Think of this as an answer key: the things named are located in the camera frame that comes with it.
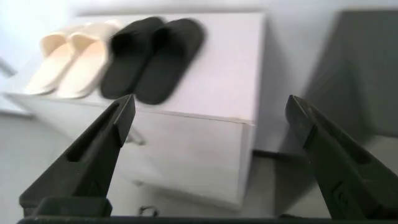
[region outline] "white furniture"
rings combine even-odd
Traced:
[[[71,24],[118,19],[128,24],[153,15],[79,17]],[[115,172],[131,180],[239,208],[254,144],[264,14],[164,14],[191,17],[206,29],[203,48],[172,96],[161,105],[136,101],[135,130],[145,144],[127,142]],[[67,100],[24,92],[40,54],[2,90],[38,118],[77,138],[111,103],[95,90]]]

